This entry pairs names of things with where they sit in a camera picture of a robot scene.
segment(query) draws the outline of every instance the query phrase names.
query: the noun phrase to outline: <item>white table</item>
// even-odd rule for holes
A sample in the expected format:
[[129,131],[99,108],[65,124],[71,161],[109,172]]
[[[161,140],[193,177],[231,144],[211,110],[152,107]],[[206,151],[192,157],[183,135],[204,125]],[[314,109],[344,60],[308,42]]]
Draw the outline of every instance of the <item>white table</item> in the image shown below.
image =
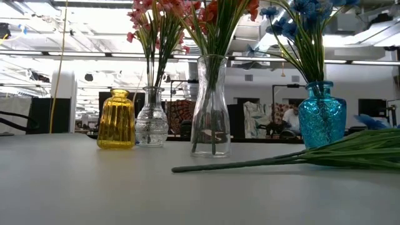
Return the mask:
[[400,174],[310,165],[172,174],[174,166],[258,159],[302,145],[189,143],[100,151],[82,134],[0,137],[0,224],[400,224]]

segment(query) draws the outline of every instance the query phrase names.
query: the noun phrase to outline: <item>glass vase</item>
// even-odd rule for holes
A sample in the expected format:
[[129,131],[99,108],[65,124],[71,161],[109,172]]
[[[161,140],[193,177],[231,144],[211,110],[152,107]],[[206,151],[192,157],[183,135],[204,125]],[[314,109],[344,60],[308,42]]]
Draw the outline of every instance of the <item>glass vase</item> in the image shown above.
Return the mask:
[[227,60],[206,55],[197,60],[199,94],[193,114],[192,156],[223,158],[231,153],[231,130],[225,102]]
[[161,107],[161,87],[145,87],[144,107],[136,119],[136,139],[139,146],[159,148],[168,137],[168,121]]
[[324,146],[343,138],[346,101],[331,96],[333,82],[312,82],[306,86],[309,98],[299,106],[300,130],[307,148]]
[[102,109],[97,145],[102,149],[131,149],[135,145],[134,109],[129,92],[111,90]]

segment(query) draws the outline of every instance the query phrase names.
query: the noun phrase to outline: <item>clear glass vase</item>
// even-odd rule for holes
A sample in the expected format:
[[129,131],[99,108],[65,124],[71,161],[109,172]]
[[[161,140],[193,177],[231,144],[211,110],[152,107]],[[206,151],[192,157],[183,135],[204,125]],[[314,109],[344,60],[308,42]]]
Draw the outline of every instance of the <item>clear glass vase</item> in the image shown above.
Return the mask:
[[192,122],[192,156],[223,158],[231,153],[231,130],[225,102],[227,60],[206,55],[197,60],[199,94]]
[[139,146],[158,148],[168,137],[168,121],[161,107],[161,87],[144,87],[144,107],[136,118],[136,139]]

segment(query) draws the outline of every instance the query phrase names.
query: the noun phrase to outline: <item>ribbed glass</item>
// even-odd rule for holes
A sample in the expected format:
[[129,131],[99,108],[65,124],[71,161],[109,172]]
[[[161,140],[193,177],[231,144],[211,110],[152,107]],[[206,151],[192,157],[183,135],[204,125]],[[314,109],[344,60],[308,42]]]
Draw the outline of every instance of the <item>ribbed glass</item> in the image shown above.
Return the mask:
[[103,149],[131,149],[135,145],[134,109],[128,91],[111,90],[104,102],[97,145]]

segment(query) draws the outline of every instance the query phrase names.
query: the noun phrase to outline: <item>small clear textured vase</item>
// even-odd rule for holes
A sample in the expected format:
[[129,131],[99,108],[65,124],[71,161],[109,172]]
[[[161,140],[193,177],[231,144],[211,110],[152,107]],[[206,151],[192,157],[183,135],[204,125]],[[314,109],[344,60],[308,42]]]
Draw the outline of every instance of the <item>small clear textured vase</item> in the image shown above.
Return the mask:
[[136,119],[136,139],[139,146],[159,148],[168,137],[168,121],[161,107],[161,87],[145,87],[144,107]]

